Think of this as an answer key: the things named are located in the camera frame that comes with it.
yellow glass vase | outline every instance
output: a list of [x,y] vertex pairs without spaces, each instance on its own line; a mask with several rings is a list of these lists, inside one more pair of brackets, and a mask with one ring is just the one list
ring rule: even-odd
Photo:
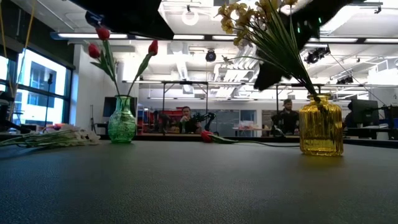
[[341,108],[329,103],[330,94],[312,95],[310,104],[300,110],[300,150],[316,156],[340,156],[343,153]]

computer monitor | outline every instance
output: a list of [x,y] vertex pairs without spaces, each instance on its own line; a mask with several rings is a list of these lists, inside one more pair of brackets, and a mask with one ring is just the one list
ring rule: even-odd
[[354,123],[364,126],[379,125],[379,105],[373,100],[351,100]]
[[[137,106],[137,98],[130,98],[130,110],[134,117],[136,117],[136,106]],[[105,97],[104,102],[104,117],[110,117],[113,112],[116,110],[116,97]]]

dark table surface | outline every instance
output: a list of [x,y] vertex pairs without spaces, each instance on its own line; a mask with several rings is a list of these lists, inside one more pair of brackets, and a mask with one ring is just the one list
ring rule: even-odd
[[398,149],[135,142],[0,157],[0,223],[398,223]]

vase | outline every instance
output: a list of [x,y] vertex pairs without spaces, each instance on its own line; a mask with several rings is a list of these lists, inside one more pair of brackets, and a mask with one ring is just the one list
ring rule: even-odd
[[136,119],[130,110],[130,96],[115,96],[116,109],[109,119],[108,134],[112,143],[130,143],[136,134]]
[[300,110],[300,150],[316,156],[343,153],[341,108],[329,103],[330,94],[310,95],[310,103]]

red tulip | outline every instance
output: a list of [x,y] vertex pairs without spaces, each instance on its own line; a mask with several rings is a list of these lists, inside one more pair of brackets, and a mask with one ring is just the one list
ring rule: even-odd
[[95,44],[90,44],[88,46],[88,55],[92,58],[100,58],[101,53],[98,47]]
[[153,56],[157,55],[157,40],[152,41],[148,48],[148,54],[153,53]]
[[211,132],[209,132],[209,131],[202,131],[201,134],[200,134],[201,139],[202,139],[204,142],[207,142],[207,143],[213,142],[213,140],[211,139],[211,137],[209,136],[209,134],[213,134],[213,133],[211,133]]
[[100,40],[108,40],[109,36],[111,35],[109,33],[109,30],[107,30],[107,28],[104,27],[96,28],[95,31],[97,31]]

